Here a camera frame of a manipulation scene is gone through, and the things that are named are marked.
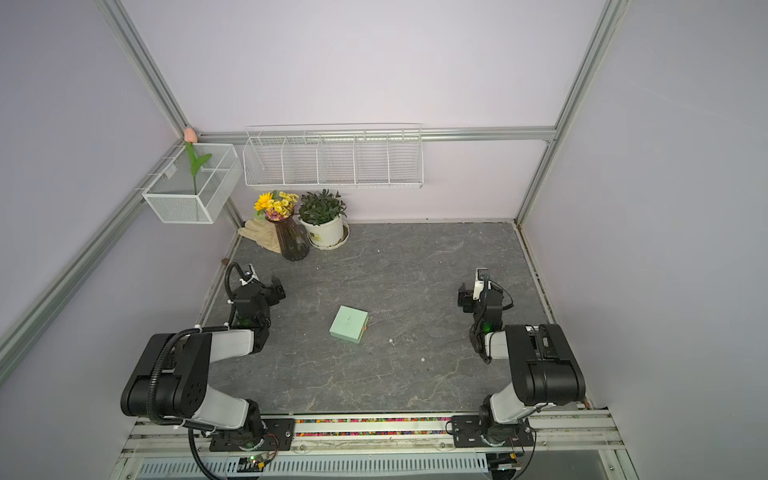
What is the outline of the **mint green jewelry box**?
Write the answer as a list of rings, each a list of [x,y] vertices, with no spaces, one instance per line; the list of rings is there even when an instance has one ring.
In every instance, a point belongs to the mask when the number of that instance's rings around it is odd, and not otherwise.
[[[367,328],[369,313],[348,306],[340,306],[331,324],[333,338],[359,344]]]

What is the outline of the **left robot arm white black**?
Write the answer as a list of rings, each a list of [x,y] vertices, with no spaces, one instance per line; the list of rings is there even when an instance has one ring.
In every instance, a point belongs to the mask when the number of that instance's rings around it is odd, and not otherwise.
[[[263,350],[272,325],[271,308],[286,298],[277,277],[268,283],[252,266],[225,269],[229,317],[220,326],[196,325],[178,333],[153,335],[120,397],[129,417],[157,425],[202,432],[236,432],[260,441],[266,427],[258,404],[209,385],[210,365]]]

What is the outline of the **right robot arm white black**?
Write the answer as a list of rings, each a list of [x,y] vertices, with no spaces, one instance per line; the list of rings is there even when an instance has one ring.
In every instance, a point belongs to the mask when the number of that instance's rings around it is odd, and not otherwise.
[[[506,324],[514,301],[489,270],[475,270],[473,286],[461,286],[457,304],[473,316],[469,340],[484,363],[505,360],[510,383],[479,409],[482,435],[507,434],[550,406],[584,399],[586,382],[562,328],[556,324]]]

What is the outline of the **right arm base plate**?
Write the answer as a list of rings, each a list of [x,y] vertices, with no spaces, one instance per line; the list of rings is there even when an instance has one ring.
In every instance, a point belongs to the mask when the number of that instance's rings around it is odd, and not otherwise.
[[[454,415],[445,424],[446,432],[457,448],[501,448],[534,445],[533,428],[524,421],[517,424],[497,424],[483,420],[479,414]]]

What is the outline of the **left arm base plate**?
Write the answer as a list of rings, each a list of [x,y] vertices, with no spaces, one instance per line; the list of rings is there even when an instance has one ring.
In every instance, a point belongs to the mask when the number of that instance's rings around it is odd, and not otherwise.
[[[211,437],[211,452],[287,451],[294,438],[296,421],[290,417],[261,420],[255,432],[247,428],[224,430]]]

